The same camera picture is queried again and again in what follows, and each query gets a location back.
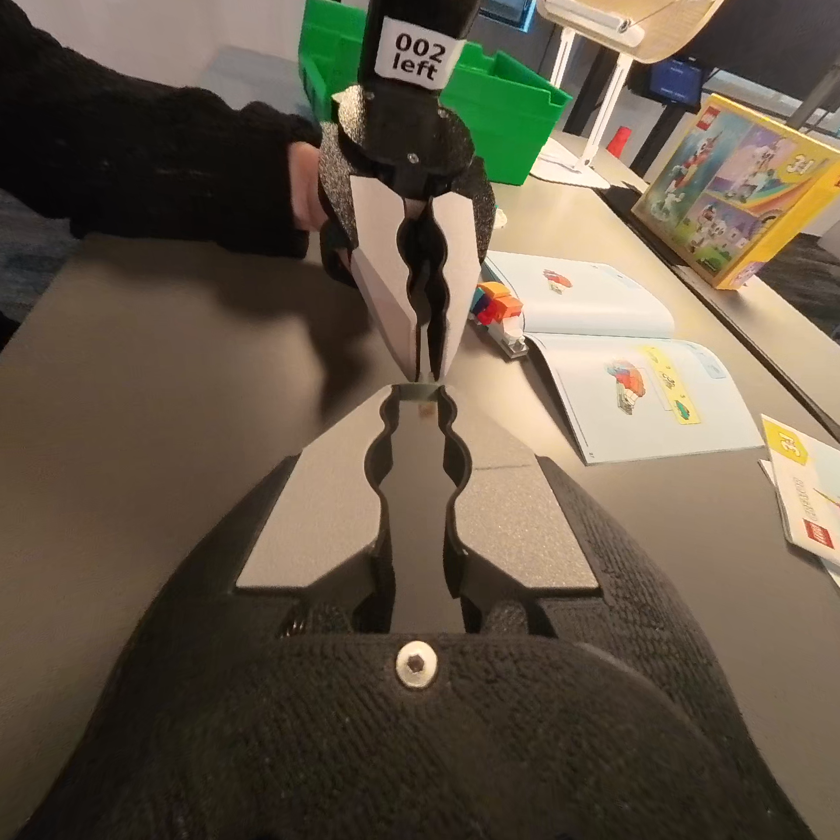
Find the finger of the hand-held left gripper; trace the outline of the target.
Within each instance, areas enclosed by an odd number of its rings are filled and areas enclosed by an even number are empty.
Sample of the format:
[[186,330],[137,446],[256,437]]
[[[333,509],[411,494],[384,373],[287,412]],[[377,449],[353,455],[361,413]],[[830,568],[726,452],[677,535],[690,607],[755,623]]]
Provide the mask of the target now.
[[350,257],[352,277],[394,361],[409,382],[417,382],[418,320],[408,294],[412,273],[399,247],[404,201],[372,177],[352,175],[350,190],[358,239]]
[[480,277],[472,201],[454,192],[432,199],[426,234],[431,312],[427,346],[430,371],[440,382],[458,351]]

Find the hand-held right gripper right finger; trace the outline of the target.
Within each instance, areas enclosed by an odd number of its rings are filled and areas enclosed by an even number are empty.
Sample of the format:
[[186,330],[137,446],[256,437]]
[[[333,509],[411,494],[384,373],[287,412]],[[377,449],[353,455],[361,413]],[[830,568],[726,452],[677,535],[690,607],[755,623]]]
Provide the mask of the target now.
[[542,602],[578,602],[601,587],[538,457],[454,389],[439,386],[445,511],[444,576],[465,630],[513,605],[526,632],[549,632]]

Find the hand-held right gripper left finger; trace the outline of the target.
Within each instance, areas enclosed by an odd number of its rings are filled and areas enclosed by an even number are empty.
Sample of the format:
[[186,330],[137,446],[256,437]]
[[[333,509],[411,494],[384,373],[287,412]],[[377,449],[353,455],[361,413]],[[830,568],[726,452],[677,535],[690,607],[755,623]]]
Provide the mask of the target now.
[[400,393],[388,385],[305,447],[261,524],[236,588],[338,606],[387,632],[396,594],[383,479]]

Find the person's left forearm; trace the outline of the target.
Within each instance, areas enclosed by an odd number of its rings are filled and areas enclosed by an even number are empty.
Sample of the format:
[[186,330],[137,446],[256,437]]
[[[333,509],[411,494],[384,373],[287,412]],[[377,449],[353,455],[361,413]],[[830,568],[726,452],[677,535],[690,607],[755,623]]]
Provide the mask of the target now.
[[321,131],[201,88],[128,77],[1,8],[1,187],[73,235],[183,239],[303,258],[290,150]]

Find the orange red lego model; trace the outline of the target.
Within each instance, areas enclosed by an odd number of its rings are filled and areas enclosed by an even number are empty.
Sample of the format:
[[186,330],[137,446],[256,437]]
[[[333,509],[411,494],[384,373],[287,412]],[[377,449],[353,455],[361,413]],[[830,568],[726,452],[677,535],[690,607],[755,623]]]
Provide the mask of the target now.
[[516,360],[528,353],[522,307],[504,284],[485,280],[476,286],[469,320],[481,327],[508,358]]

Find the open lego instruction booklet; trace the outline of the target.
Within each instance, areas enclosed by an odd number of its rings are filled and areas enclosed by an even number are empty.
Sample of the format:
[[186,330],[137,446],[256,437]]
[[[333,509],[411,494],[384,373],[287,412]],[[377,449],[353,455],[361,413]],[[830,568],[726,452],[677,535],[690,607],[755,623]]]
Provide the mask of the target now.
[[548,367],[587,465],[763,445],[724,363],[677,339],[667,307],[621,270],[491,250],[482,276],[522,302],[528,353]]

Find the colourful lego set box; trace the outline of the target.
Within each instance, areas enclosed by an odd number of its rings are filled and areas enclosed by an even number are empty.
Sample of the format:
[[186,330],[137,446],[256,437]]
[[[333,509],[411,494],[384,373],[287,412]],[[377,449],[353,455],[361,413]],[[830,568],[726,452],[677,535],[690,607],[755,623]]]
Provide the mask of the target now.
[[713,93],[632,214],[708,285],[736,290],[838,190],[837,148]]

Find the person's left hand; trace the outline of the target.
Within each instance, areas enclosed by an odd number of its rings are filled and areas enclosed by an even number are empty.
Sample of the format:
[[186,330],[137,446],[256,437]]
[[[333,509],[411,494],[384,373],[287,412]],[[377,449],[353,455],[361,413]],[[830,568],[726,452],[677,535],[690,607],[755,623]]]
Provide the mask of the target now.
[[304,142],[288,148],[290,208],[297,229],[318,233],[327,221],[319,193],[320,149]]

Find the green plastic bin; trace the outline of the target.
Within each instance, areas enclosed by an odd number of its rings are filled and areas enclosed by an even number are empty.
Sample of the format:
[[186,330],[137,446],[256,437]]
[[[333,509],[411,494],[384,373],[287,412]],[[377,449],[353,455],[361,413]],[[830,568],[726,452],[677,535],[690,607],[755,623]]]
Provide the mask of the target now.
[[[317,122],[332,122],[333,96],[357,81],[366,12],[308,1],[298,68]],[[572,98],[503,51],[466,42],[440,101],[468,127],[491,182],[525,183]]]

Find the small blue lit screen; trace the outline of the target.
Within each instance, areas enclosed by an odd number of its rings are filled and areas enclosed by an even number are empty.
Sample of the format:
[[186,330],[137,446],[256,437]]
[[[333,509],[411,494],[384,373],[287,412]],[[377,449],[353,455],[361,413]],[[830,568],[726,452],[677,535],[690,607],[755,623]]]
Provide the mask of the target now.
[[670,57],[648,66],[647,97],[696,112],[705,79],[705,68],[693,59]]

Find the bird cover instruction booklet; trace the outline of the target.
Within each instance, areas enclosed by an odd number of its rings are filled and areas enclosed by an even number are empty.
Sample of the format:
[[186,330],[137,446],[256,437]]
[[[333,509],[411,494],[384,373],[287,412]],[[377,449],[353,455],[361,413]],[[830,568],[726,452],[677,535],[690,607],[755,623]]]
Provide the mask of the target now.
[[839,451],[762,415],[763,437],[795,543],[839,570]]

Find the small white instruction booklet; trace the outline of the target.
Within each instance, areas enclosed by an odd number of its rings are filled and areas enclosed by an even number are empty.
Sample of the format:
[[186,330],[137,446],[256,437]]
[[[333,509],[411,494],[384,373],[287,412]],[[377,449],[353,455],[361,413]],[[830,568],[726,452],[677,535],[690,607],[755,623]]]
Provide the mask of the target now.
[[761,458],[761,459],[759,459],[759,465],[760,465],[763,473],[766,475],[766,477],[767,477],[768,481],[770,482],[771,486],[773,487],[773,492],[774,492],[774,495],[775,495],[776,505],[777,505],[777,508],[779,510],[779,513],[780,513],[781,527],[782,527],[782,531],[783,531],[784,538],[785,538],[786,542],[790,546],[792,546],[793,550],[798,552],[803,557],[807,556],[809,558],[809,560],[813,560],[813,561],[819,560],[819,562],[822,564],[822,567],[824,568],[824,571],[829,574],[829,576],[833,580],[835,586],[839,587],[838,565],[836,563],[832,562],[832,561],[823,560],[821,558],[818,558],[817,555],[814,554],[814,552],[810,551],[809,549],[804,549],[798,543],[793,541],[793,538],[792,538],[791,532],[790,532],[790,527],[789,527],[789,524],[788,524],[788,521],[787,521],[787,517],[786,517],[786,514],[784,512],[784,506],[783,506],[781,497],[779,496],[779,492],[778,492],[778,488],[777,488],[777,482],[776,482],[776,479],[774,477],[772,464],[768,459]]

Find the white desk frame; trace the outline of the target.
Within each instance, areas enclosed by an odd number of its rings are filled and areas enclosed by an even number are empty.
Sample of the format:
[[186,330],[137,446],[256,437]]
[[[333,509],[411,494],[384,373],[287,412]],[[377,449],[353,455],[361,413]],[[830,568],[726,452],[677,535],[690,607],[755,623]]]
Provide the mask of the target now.
[[625,88],[634,58],[599,45],[581,90],[563,124],[563,132],[585,138],[582,151],[572,152],[559,141],[549,147],[549,180],[569,186],[606,188],[606,180],[593,169],[608,123]]

